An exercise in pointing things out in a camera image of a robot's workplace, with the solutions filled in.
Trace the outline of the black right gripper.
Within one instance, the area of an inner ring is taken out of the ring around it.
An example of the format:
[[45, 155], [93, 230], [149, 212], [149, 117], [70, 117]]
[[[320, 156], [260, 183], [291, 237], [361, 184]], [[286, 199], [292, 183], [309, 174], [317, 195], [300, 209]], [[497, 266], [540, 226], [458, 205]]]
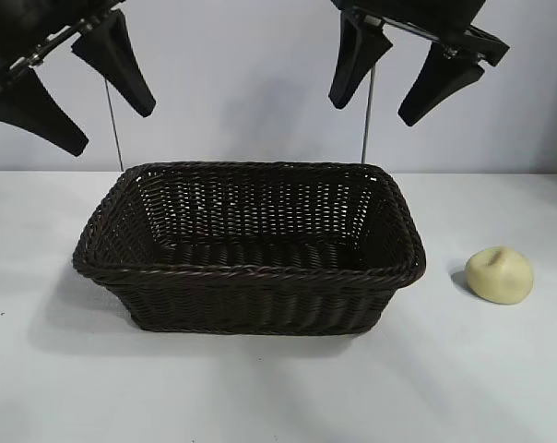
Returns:
[[383, 24], [368, 22], [367, 17], [436, 42], [399, 107], [398, 115], [407, 126], [414, 126], [445, 99], [479, 81], [485, 71], [475, 60], [496, 66], [509, 50], [505, 42], [472, 25], [484, 5], [479, 0], [351, 0], [333, 5], [342, 12], [338, 60], [328, 97], [339, 110], [393, 47]]

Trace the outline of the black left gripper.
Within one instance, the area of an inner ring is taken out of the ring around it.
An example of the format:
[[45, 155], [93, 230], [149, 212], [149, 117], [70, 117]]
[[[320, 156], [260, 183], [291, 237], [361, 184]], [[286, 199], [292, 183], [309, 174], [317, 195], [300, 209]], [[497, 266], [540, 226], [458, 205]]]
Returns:
[[106, 78], [141, 116], [156, 101], [137, 63], [124, 13], [116, 1], [0, 1], [0, 122], [43, 138], [78, 157], [89, 143], [59, 107], [36, 72], [13, 65], [40, 64], [73, 33], [91, 27], [72, 52]]

